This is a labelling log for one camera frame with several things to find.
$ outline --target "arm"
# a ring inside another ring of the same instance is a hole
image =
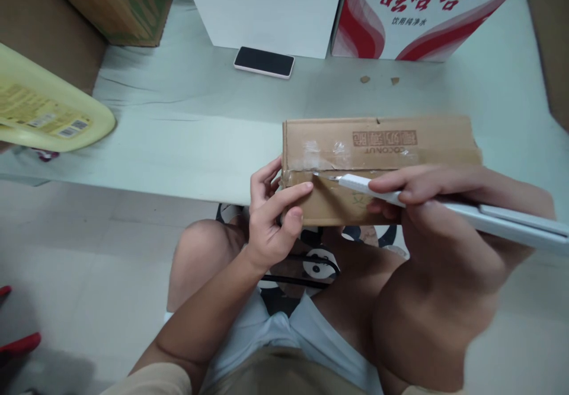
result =
[[[209,362],[225,340],[263,275],[290,252],[302,230],[302,210],[291,208],[282,227],[275,218],[312,190],[303,183],[275,193],[280,157],[251,177],[250,239],[243,251],[191,296],[170,318],[131,374],[156,362],[173,362],[198,393]]]
[[[175,362],[197,393],[209,361],[264,275],[246,248],[176,311],[131,373],[154,362]]]
[[[431,199],[459,193],[475,202],[554,219],[551,196],[484,167],[421,165],[389,173],[369,186],[377,192],[403,189],[399,199],[407,208],[399,212],[411,254],[376,303],[378,370],[386,369],[405,386],[456,392],[464,384],[468,346],[490,325],[499,289],[532,251],[478,233]],[[397,213],[380,202],[372,203],[370,211]],[[387,386],[386,394],[401,392],[401,385]]]

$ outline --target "white box cutter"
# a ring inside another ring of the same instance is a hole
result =
[[[376,193],[369,190],[370,179],[353,174],[345,176],[315,176],[337,181],[340,186],[365,193],[374,198],[383,199],[393,205],[405,208],[399,201],[401,191]],[[445,207],[464,217],[476,230],[498,236],[510,241],[524,244],[538,250],[557,253],[569,253],[569,226],[542,217],[524,214],[505,208],[490,205],[469,205],[438,197],[437,200]]]

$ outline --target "desk surface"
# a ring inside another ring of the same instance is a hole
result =
[[[285,119],[462,113],[485,164],[549,190],[569,221],[569,135],[548,111],[526,0],[508,0],[443,64],[298,58],[284,81],[235,70],[235,54],[174,0],[160,47],[107,51],[94,97],[117,117],[110,136],[48,164],[8,152],[0,173],[246,204]]]

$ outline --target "product label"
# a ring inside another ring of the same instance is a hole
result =
[[[87,131],[92,121],[69,106],[0,78],[0,124],[72,139]]]

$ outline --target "white cardboard box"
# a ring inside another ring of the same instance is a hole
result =
[[[195,0],[215,46],[325,58],[339,0]]]
[[[344,0],[332,55],[444,61],[504,1]]]

